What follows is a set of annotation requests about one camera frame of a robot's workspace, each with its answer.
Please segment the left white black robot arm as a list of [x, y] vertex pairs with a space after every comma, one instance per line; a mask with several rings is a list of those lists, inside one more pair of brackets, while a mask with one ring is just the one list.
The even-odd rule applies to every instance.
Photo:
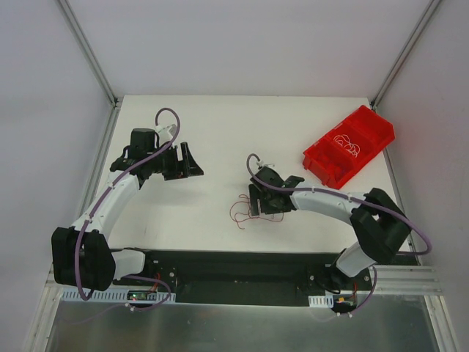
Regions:
[[117, 249], [108, 239], [120, 214], [152, 175], [164, 180], [202, 176], [188, 144], [172, 143], [177, 126], [135, 128], [130, 144], [110, 166], [104, 187], [85, 212], [69, 227], [58, 227], [51, 237], [53, 275], [57, 283], [90, 290], [107, 290], [114, 280], [130, 275], [148, 285], [155, 268], [143, 251]]

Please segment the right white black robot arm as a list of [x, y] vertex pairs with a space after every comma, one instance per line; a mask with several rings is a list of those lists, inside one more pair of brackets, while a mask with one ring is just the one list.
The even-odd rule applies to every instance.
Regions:
[[315, 276], [317, 285], [331, 293], [347, 289], [368, 267], [389, 264], [411, 232], [406, 216], [380, 188], [345, 194], [314, 187], [293, 175], [284, 180], [270, 167], [262, 166], [251, 175], [249, 195], [254, 216], [301, 210], [337, 219], [353, 228], [356, 242]]

